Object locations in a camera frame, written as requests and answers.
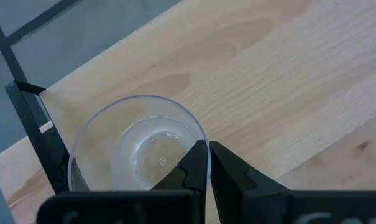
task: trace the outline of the plastic cup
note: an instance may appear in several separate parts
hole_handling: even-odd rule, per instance
[[[199,122],[181,104],[153,95],[117,100],[78,134],[68,164],[69,189],[150,190],[197,140],[209,149]],[[208,180],[210,173],[208,151]]]

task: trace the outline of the wooden table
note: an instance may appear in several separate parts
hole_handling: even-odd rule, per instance
[[[184,0],[41,97],[70,149],[100,108],[136,94],[182,103],[292,189],[376,189],[376,0]],[[53,194],[29,147],[0,154],[20,223]]]

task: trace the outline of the gray floor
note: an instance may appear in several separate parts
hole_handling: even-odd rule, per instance
[[[48,87],[179,0],[85,0],[12,46],[28,81]],[[58,0],[0,0],[5,35]],[[25,136],[4,86],[13,80],[0,54],[0,152]],[[0,193],[0,223],[12,223]]]

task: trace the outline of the black plastic part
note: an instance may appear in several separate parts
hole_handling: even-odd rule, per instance
[[[376,223],[376,191],[294,191],[286,223]]]
[[[178,165],[152,190],[190,189],[192,196],[193,223],[204,223],[207,190],[206,141],[197,141]]]
[[[27,82],[24,72],[22,71],[22,68],[16,59],[16,56],[11,49],[11,45],[3,44],[4,40],[6,40],[6,36],[4,35],[4,32],[0,27],[0,52],[8,65],[9,71],[11,72],[15,80]],[[47,122],[47,118],[41,110],[37,99],[34,96],[25,95],[25,100],[30,105],[32,114],[39,126],[45,124]]]
[[[67,164],[69,153],[57,130],[52,127],[41,133],[22,92],[38,95],[45,89],[28,83],[14,81],[6,86],[7,94],[31,141],[34,151],[56,194],[68,190]]]
[[[289,190],[218,142],[210,142],[211,183],[224,223],[282,223]]]
[[[37,223],[204,223],[207,158],[198,141],[152,190],[60,194],[41,206]]]
[[[148,192],[67,192],[48,199],[37,224],[194,224],[190,190]]]

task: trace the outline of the wood knot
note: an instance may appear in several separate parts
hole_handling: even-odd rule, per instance
[[[358,148],[359,150],[364,150],[365,148],[367,148],[367,146],[369,146],[369,141],[366,141],[366,142],[363,142],[362,144],[358,145],[356,148]]]

